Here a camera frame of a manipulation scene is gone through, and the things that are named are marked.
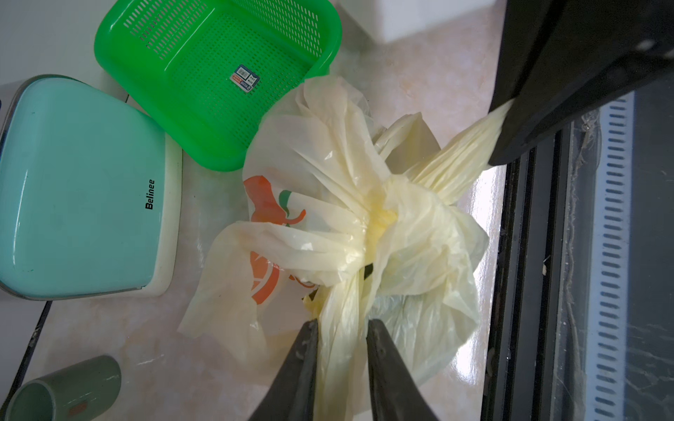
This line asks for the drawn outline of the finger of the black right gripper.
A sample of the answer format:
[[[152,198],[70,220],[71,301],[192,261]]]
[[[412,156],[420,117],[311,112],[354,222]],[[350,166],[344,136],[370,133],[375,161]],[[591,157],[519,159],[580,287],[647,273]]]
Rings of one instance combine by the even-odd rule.
[[[493,167],[673,70],[671,1],[509,1],[505,10],[491,108],[511,107]]]

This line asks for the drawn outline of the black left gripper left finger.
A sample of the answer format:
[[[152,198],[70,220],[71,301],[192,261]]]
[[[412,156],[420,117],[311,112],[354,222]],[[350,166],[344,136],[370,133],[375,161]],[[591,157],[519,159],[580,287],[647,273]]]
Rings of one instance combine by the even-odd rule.
[[[303,324],[250,421],[313,420],[318,348],[319,323],[314,319]]]

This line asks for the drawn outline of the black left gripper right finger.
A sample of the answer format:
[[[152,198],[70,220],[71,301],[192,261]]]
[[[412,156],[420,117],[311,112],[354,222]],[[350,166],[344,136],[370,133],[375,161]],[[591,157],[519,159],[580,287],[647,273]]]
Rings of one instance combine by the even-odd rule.
[[[368,322],[366,340],[373,419],[437,420],[381,320]]]

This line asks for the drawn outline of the cream plastic bag orange print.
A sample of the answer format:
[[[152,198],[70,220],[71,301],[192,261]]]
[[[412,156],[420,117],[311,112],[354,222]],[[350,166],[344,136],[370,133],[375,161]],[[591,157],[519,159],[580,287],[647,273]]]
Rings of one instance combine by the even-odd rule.
[[[416,141],[421,115],[376,124],[363,94],[336,76],[310,79],[266,114],[247,151],[249,219],[212,243],[179,326],[208,335],[253,375],[270,378],[290,333],[254,295],[266,261],[319,323],[315,417],[349,420],[368,398],[365,338],[382,321],[414,382],[443,370],[479,327],[475,271],[489,244],[458,201],[487,169],[510,110],[501,105],[441,151],[395,172],[387,159]]]

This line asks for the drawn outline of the green ceramic cup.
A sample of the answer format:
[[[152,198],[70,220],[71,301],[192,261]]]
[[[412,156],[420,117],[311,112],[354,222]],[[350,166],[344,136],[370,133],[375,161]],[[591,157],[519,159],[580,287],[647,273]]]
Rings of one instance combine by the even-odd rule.
[[[11,399],[6,420],[92,420],[117,400],[119,363],[108,355],[63,368],[23,385]]]

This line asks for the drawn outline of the mint green toaster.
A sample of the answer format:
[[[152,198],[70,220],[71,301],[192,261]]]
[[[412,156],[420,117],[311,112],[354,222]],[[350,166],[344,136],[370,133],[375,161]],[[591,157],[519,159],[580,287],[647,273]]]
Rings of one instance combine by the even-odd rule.
[[[183,152],[84,82],[1,88],[1,287],[51,301],[160,296],[177,257]]]

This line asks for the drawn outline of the green plastic basket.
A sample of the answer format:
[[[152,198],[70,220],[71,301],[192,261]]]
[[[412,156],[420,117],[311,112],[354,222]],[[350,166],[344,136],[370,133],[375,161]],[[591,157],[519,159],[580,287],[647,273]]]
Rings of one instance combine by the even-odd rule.
[[[341,42],[328,1],[119,1],[94,52],[196,163],[234,171],[267,111],[326,75]]]

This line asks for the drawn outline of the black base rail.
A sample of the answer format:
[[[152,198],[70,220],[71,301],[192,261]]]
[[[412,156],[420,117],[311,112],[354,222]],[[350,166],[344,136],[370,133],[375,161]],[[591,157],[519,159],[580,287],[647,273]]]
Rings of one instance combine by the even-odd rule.
[[[548,420],[571,129],[507,165],[481,418]]]

